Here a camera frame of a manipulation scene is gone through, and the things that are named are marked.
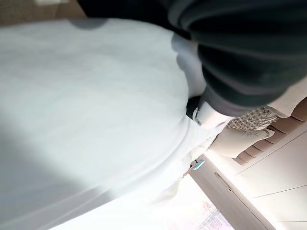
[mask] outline wall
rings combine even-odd
[[[277,229],[307,229],[307,123],[245,166],[208,158]]]

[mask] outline sweater sleeve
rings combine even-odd
[[[304,78],[306,10],[302,0],[172,1],[169,21],[199,43],[207,88],[194,107],[242,115]]]

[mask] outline white fabric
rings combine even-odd
[[[307,97],[307,77],[291,86],[281,97],[270,103],[266,108],[282,118],[291,116],[291,113]]]
[[[215,137],[209,137],[203,143],[194,147],[191,150],[192,161],[196,160],[198,157],[200,157],[202,154],[204,154],[206,152],[206,150],[211,146],[211,144],[213,143],[215,138],[216,138],[216,136]]]
[[[263,129],[252,132],[225,128],[210,146],[210,150],[230,158],[236,158],[241,152],[259,140],[271,137],[275,132]]]
[[[48,229],[132,191],[155,200],[223,128],[185,116],[172,32],[103,22],[0,28],[0,229]]]

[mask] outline person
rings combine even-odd
[[[206,101],[227,116],[266,105],[306,76],[305,0],[78,0],[88,17],[159,25],[199,44]]]
[[[202,100],[235,116],[306,73],[303,2],[79,3],[129,20],[0,28],[0,229],[161,201],[223,129],[191,119]]]

